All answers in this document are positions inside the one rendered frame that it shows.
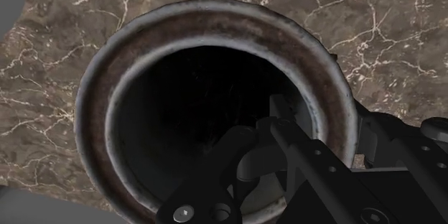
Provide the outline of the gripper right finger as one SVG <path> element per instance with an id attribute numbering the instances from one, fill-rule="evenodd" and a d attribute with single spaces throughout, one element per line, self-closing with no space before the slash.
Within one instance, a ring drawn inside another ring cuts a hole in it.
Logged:
<path id="1" fill-rule="evenodd" d="M 448 217 L 448 153 L 421 129 L 389 113 L 355 103 L 359 118 L 357 153 L 367 168 L 406 167 L 442 217 Z"/>

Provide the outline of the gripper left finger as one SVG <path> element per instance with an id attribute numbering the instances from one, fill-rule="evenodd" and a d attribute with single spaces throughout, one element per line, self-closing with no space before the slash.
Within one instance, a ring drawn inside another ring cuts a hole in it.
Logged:
<path id="1" fill-rule="evenodd" d="M 398 224 L 398 219 L 321 141 L 294 121 L 282 95 L 257 129 L 234 126 L 159 208 L 156 224 L 242 224 L 240 206 L 252 189 L 238 179 L 242 158 L 274 141 L 286 162 L 286 209 L 277 224 Z"/>

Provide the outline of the rusty grey metal pot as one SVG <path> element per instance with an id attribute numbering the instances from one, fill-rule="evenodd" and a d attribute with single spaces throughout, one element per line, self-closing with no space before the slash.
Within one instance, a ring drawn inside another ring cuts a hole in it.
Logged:
<path id="1" fill-rule="evenodd" d="M 136 198 L 106 152 L 107 110 L 130 74 L 171 52 L 219 46 L 253 53 L 280 69 L 304 96 L 311 134 L 351 166 L 358 146 L 355 101 L 340 66 L 322 43 L 293 20 L 236 0 L 167 4 L 113 34 L 87 66 L 75 101 L 74 132 L 86 172 L 130 224 L 154 224 L 158 202 Z"/>

